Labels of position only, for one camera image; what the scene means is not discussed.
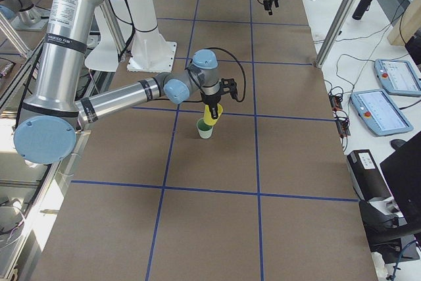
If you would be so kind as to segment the yellow plastic cup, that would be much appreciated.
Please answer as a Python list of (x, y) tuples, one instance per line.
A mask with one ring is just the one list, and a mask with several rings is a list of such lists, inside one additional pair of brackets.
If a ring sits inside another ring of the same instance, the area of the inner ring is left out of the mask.
[(203, 121), (208, 126), (214, 126), (219, 117), (223, 113), (223, 107), (221, 104), (217, 104), (217, 107), (215, 109), (211, 109), (208, 105), (205, 105), (205, 110), (203, 113)]

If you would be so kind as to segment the green plastic cup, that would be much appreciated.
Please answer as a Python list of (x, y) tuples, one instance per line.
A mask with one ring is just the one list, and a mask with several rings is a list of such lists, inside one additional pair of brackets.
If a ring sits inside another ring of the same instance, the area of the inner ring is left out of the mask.
[(207, 140), (212, 136), (213, 126), (206, 124), (203, 118), (197, 121), (196, 128), (201, 139)]

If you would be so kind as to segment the black water bottle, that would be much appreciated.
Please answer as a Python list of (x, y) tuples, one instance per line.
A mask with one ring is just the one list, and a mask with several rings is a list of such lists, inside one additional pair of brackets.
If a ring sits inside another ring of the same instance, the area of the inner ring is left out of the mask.
[(372, 0), (360, 0), (354, 13), (352, 14), (352, 19), (360, 20), (366, 11), (369, 10)]

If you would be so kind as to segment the small electronics board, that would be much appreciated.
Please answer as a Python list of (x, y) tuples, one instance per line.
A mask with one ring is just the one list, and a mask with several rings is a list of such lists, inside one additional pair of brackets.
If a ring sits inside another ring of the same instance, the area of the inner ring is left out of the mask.
[(333, 111), (342, 110), (342, 97), (338, 95), (330, 95), (329, 96), (330, 104), (332, 106)]

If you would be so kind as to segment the wooden plank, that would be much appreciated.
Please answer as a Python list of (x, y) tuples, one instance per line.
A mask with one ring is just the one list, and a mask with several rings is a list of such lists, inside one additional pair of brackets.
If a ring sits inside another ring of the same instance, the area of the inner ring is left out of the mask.
[(410, 0), (410, 4), (390, 31), (387, 40), (391, 45), (404, 46), (418, 29), (420, 29), (420, 0)]

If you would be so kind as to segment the far blue teach pendant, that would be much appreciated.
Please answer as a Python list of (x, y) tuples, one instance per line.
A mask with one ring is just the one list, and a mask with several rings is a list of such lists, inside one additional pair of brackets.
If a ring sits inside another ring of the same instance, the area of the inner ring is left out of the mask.
[(374, 69), (379, 83), (389, 94), (420, 97), (420, 79), (408, 61), (376, 59)]

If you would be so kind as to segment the blue teach pendant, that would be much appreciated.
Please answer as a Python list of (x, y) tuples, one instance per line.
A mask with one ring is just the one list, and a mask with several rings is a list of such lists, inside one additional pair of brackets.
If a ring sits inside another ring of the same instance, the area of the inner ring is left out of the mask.
[(408, 61), (376, 59), (374, 69), (379, 83), (389, 94), (420, 97), (420, 79)]
[(412, 124), (383, 89), (353, 92), (351, 103), (368, 129), (377, 136), (413, 130)]

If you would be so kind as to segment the near blue teach pendant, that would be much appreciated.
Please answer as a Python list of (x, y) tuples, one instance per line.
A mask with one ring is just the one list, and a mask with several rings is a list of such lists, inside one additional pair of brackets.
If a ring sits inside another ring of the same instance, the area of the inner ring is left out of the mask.
[(377, 136), (413, 130), (412, 124), (383, 89), (353, 92), (351, 103), (368, 129)]

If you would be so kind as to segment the black cardboard box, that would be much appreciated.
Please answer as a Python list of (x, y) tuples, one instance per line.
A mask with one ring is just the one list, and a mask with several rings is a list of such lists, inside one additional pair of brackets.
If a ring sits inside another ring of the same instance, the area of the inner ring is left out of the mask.
[(392, 201), (392, 195), (369, 149), (350, 152), (347, 155), (347, 166), (359, 200)]

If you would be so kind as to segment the black computer mouse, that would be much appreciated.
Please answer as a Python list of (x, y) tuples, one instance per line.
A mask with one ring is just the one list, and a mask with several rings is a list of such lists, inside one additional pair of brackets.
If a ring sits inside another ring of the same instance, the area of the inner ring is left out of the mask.
[(394, 149), (394, 150), (398, 150), (399, 148), (401, 148), (404, 144), (406, 144), (405, 140), (402, 139), (394, 139), (390, 141), (390, 146)]

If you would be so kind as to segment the black computer monitor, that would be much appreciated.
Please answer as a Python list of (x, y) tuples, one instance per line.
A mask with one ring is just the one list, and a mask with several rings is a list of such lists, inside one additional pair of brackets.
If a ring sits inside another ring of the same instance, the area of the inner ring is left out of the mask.
[(420, 231), (420, 132), (380, 163), (407, 224)]

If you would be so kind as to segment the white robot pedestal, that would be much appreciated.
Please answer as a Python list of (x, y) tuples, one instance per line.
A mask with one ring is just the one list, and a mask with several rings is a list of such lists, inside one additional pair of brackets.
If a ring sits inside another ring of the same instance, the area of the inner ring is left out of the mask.
[(100, 42), (86, 57), (91, 70), (115, 72), (128, 61), (133, 72), (170, 72), (177, 43), (158, 29), (153, 0), (104, 0), (95, 8)]

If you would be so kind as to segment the aluminium frame post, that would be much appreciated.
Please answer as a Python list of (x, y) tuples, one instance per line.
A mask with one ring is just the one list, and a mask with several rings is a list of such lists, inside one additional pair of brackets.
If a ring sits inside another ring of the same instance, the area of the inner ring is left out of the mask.
[(316, 68), (322, 68), (324, 62), (326, 61), (334, 43), (339, 35), (339, 31), (341, 30), (348, 14), (351, 11), (351, 7), (355, 0), (342, 0), (335, 17), (332, 21), (330, 29), (323, 41), (323, 44), (318, 52), (316, 60), (314, 61), (314, 65)]

